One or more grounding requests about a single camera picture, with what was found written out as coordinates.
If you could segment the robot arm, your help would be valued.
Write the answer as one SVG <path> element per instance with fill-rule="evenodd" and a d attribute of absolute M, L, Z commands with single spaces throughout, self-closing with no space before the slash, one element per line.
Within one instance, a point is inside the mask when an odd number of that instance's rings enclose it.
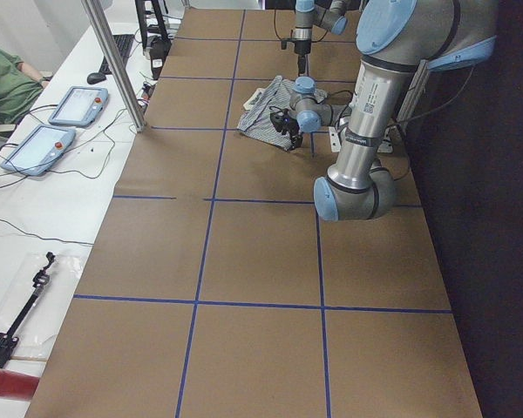
<path fill-rule="evenodd" d="M 327 8 L 317 5 L 314 0 L 295 2 L 295 27 L 291 31 L 290 38 L 283 42 L 282 48 L 285 48 L 287 42 L 294 45 L 299 76 L 307 74 L 308 55 L 314 43 L 313 27 L 319 27 L 333 35 L 341 35 L 348 23 L 346 13 L 350 6 L 351 1 L 332 1 Z"/>
<path fill-rule="evenodd" d="M 315 82 L 295 81 L 290 111 L 302 132 L 345 121 L 336 163 L 314 184 L 318 215 L 328 221 L 375 219 L 395 202 L 395 184 L 378 147 L 407 79 L 421 61 L 431 71 L 472 66 L 493 52 L 496 1 L 371 1 L 357 26 L 361 66 L 345 108 L 319 103 Z"/>

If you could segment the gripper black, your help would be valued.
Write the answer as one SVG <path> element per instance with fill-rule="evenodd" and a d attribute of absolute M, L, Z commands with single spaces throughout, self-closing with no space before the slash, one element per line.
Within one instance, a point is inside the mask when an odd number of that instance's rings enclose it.
<path fill-rule="evenodd" d="M 308 39 L 296 39 L 294 41 L 294 52 L 300 54 L 297 58 L 298 76 L 307 73 L 307 56 L 311 52 L 311 41 Z"/>
<path fill-rule="evenodd" d="M 300 132 L 299 124 L 295 118 L 286 117 L 284 119 L 284 130 L 289 135 L 290 145 L 286 148 L 287 152 L 291 152 L 302 146 L 302 134 Z"/>

